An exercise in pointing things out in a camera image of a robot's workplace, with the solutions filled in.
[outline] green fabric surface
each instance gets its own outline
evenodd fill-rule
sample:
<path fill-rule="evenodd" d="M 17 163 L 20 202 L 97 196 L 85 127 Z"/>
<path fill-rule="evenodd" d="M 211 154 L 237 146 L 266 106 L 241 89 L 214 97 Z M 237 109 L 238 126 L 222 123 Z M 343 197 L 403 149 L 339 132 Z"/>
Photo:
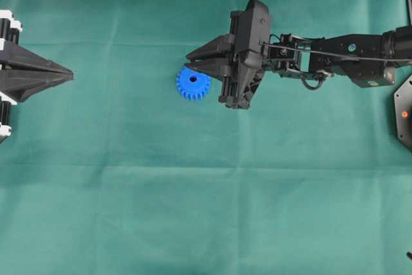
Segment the green fabric surface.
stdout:
<path fill-rule="evenodd" d="M 395 87 L 267 74 L 248 111 L 177 93 L 248 0 L 0 0 L 75 73 L 14 108 L 0 274 L 411 274 L 412 154 Z M 272 32 L 381 34 L 405 0 L 261 0 Z"/>

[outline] blue gear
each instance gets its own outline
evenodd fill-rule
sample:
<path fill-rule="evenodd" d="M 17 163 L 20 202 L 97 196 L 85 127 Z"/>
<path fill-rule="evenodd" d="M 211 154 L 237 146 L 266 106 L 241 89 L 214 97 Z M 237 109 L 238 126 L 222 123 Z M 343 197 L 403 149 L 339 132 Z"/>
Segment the blue gear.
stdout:
<path fill-rule="evenodd" d="M 202 73 L 198 73 L 184 67 L 176 78 L 176 85 L 180 95 L 187 100 L 201 100 L 209 92 L 212 79 Z"/>

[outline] metal bracket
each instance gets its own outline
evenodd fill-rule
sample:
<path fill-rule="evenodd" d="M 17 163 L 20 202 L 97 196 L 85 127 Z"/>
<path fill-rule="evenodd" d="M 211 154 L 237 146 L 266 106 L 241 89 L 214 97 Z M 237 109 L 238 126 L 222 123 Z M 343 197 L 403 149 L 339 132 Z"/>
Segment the metal bracket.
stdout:
<path fill-rule="evenodd" d="M 399 140 L 412 151 L 412 76 L 395 92 Z"/>

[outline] cable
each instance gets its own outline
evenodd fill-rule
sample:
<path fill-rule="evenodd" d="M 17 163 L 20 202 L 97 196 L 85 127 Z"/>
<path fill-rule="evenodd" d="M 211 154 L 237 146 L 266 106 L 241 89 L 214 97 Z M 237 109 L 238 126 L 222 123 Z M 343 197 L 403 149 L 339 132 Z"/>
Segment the cable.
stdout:
<path fill-rule="evenodd" d="M 307 83 L 306 79 L 302 78 L 301 79 L 302 84 L 304 87 L 306 87 L 308 90 L 318 90 L 322 85 L 324 80 L 317 80 L 317 85 L 316 86 L 311 86 Z"/>
<path fill-rule="evenodd" d="M 295 51 L 295 52 L 305 52 L 305 53 L 312 53 L 312 54 L 320 54 L 326 56 L 334 56 L 334 57 L 344 57 L 347 59 L 353 59 L 354 61 L 391 61 L 391 62 L 412 62 L 412 59 L 386 59 L 386 58 L 373 58 L 373 57 L 359 57 L 359 56 L 352 56 L 352 55 L 345 55 L 345 54 L 338 54 L 338 53 L 329 53 L 329 52 L 321 52 L 321 51 L 314 51 L 314 50 L 305 50 L 304 48 L 291 48 L 289 46 L 283 46 L 280 44 L 268 44 L 262 43 L 263 46 L 269 46 L 270 48 L 282 48 L 285 50 Z"/>
<path fill-rule="evenodd" d="M 281 38 L 279 38 L 279 36 L 277 36 L 277 35 L 275 35 L 275 34 L 272 33 L 272 34 L 270 34 L 269 42 L 270 42 L 270 40 L 271 40 L 272 37 L 276 37 L 277 40 L 279 40 L 279 41 L 281 40 Z"/>

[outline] robotic arm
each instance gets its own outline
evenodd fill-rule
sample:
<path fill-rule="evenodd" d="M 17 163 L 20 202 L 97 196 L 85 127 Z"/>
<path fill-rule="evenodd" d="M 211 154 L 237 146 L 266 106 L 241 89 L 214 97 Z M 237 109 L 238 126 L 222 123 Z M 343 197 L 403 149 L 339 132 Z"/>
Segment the robotic arm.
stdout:
<path fill-rule="evenodd" d="M 395 70 L 412 64 L 412 26 L 382 35 L 345 35 L 308 39 L 270 34 L 266 5 L 250 0 L 245 11 L 230 14 L 230 32 L 186 56 L 187 67 L 222 82 L 219 102 L 233 109 L 249 109 L 266 71 L 300 79 L 318 90 L 334 75 L 347 75 L 362 88 L 393 85 Z M 272 43 L 277 37 L 279 42 Z M 309 68 L 301 70 L 302 53 L 310 53 Z M 308 81 L 315 81 L 312 86 Z"/>
<path fill-rule="evenodd" d="M 0 143 L 12 134 L 12 106 L 73 79 L 73 72 L 19 46 L 23 27 L 9 10 L 0 10 Z"/>

